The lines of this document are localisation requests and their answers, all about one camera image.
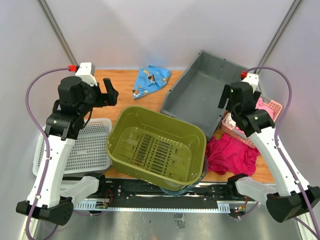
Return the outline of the large grey plastic bin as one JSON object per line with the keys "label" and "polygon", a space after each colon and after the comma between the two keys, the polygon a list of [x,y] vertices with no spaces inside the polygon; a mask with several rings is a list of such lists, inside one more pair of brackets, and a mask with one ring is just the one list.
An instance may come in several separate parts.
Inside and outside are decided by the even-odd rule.
{"label": "large grey plastic bin", "polygon": [[246,69],[201,50],[166,93],[160,112],[199,127],[209,141],[225,114],[218,108],[225,85],[239,82]]}

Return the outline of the white perforated plastic basket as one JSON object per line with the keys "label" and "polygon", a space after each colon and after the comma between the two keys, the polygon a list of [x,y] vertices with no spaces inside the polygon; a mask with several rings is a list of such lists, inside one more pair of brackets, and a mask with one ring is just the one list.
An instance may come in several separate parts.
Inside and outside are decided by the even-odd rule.
{"label": "white perforated plastic basket", "polygon": [[79,132],[64,173],[66,175],[86,172],[106,171],[112,161],[106,152],[106,140],[112,130],[112,121],[108,118],[93,118]]}

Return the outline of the olive green plastic basin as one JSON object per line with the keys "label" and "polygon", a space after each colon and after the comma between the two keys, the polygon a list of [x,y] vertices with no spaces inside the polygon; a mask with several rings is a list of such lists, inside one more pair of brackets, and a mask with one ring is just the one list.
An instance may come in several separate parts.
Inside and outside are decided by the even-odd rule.
{"label": "olive green plastic basin", "polygon": [[206,143],[195,125],[129,106],[109,133],[106,152],[116,171],[177,192],[200,179]]}

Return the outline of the clear blue plastic tub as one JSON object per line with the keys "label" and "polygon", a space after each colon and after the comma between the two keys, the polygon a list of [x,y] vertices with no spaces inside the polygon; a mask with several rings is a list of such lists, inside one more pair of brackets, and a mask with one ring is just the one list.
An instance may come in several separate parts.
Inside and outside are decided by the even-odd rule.
{"label": "clear blue plastic tub", "polygon": [[190,185],[187,185],[185,187],[183,187],[182,189],[178,190],[178,191],[171,191],[165,188],[160,187],[160,189],[167,195],[170,196],[183,196],[186,195],[188,192],[190,192],[196,185],[198,185],[203,179],[204,177],[207,175],[208,173],[208,169],[209,169],[209,162],[207,157],[204,157],[204,162],[203,162],[203,167],[202,167],[202,173],[199,177],[199,179]]}

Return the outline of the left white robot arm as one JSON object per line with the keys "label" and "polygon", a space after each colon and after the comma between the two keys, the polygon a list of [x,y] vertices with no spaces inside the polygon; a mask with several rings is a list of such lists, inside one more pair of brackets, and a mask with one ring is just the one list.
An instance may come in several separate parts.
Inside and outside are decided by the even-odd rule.
{"label": "left white robot arm", "polygon": [[45,141],[44,159],[34,186],[26,200],[17,203],[16,212],[64,226],[71,218],[74,207],[86,197],[101,198],[107,193],[105,177],[89,173],[71,188],[61,192],[61,184],[68,157],[75,146],[80,130],[85,127],[85,116],[93,108],[115,106],[118,91],[109,78],[103,79],[106,92],[98,83],[88,84],[79,76],[61,80],[58,100],[54,102],[51,115],[41,134]]}

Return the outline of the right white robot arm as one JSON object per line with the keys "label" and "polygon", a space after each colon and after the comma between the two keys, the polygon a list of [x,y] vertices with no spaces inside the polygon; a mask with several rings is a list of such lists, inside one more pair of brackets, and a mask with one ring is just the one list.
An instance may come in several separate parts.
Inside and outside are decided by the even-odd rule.
{"label": "right white robot arm", "polygon": [[218,104],[231,113],[232,119],[264,158],[274,180],[271,187],[253,180],[245,173],[227,180],[226,193],[232,200],[247,196],[266,205],[279,223],[311,212],[320,201],[320,188],[311,186],[294,166],[270,115],[256,108],[261,93],[245,81],[226,84]]}

